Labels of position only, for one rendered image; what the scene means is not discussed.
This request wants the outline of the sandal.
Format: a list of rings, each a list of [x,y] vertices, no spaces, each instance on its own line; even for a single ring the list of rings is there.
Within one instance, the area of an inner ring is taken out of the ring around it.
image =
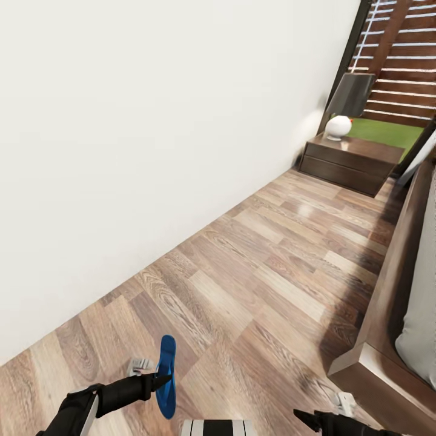
[[[167,420],[174,417],[176,408],[176,386],[174,378],[174,361],[176,354],[176,341],[171,335],[164,335],[160,346],[160,360],[157,367],[157,376],[172,375],[172,379],[156,390],[159,409]]]

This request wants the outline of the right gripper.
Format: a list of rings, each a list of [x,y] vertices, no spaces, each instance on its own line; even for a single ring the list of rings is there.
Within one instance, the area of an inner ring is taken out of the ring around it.
[[[363,436],[365,424],[342,414],[314,410],[314,415],[293,409],[293,414],[314,432],[322,436]]]

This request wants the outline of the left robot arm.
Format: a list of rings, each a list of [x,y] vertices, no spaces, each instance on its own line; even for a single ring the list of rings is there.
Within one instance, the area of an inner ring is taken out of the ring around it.
[[[94,384],[71,390],[47,430],[39,431],[36,436],[87,436],[95,416],[102,418],[138,399],[150,399],[151,392],[172,379],[172,375],[158,377],[157,373],[142,374],[140,371],[153,366],[152,359],[132,357],[126,378],[113,384]]]

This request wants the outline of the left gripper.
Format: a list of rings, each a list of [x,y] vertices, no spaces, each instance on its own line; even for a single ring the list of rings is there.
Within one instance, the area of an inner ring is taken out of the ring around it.
[[[114,412],[138,399],[143,401],[150,399],[151,392],[155,392],[171,379],[172,375],[158,377],[157,373],[141,373],[141,376],[134,375],[115,381],[118,385],[119,399]]]

